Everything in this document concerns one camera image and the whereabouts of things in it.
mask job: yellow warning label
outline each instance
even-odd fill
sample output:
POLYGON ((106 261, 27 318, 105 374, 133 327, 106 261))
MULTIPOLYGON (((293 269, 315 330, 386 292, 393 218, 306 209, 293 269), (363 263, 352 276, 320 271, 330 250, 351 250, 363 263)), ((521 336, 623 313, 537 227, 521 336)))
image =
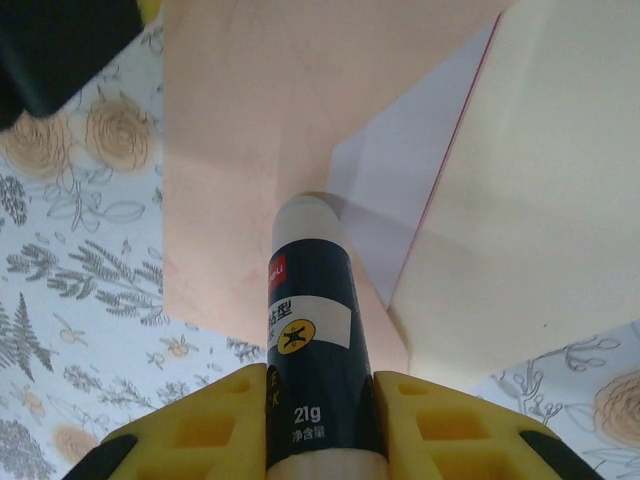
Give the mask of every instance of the yellow warning label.
POLYGON ((316 335, 316 326, 309 320, 294 320, 278 337, 278 352, 288 355, 307 345, 316 335))

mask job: floral tablecloth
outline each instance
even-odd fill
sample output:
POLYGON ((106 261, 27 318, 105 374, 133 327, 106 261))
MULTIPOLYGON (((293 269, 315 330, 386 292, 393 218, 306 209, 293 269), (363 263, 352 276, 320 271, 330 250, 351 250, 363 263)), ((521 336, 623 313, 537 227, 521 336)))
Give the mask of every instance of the floral tablecloth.
MULTIPOLYGON (((162 54, 159 20, 59 115, 0 135, 2 479, 61 478, 111 430, 264 358, 163 312, 162 54)), ((605 478, 640 478, 640 324, 472 393, 605 478)))

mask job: glue stick cap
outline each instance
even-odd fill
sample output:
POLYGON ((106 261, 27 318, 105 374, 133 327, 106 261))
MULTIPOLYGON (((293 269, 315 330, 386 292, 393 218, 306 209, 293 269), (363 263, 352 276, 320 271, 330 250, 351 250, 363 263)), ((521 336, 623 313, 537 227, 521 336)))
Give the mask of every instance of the glue stick cap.
POLYGON ((317 197, 299 195, 281 208, 273 222, 273 251, 297 240, 317 238, 344 248, 344 230, 331 207, 317 197))

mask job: pink paper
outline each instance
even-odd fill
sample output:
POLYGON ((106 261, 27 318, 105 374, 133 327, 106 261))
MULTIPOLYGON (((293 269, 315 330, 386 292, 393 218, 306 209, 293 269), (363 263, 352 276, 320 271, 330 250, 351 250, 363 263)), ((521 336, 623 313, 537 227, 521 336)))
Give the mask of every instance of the pink paper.
MULTIPOLYGON (((508 3, 166 4, 167 311, 264 344, 279 205, 324 190, 333 147, 508 3)), ((353 263, 372 367, 406 372, 407 349, 353 263)))

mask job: glue stick label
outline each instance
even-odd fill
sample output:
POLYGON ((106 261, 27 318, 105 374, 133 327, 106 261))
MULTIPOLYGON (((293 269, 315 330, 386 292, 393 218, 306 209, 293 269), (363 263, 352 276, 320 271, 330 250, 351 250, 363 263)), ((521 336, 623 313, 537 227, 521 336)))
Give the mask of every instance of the glue stick label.
POLYGON ((269 283, 267 469, 328 448, 386 455, 348 254, 326 240, 290 243, 269 283))

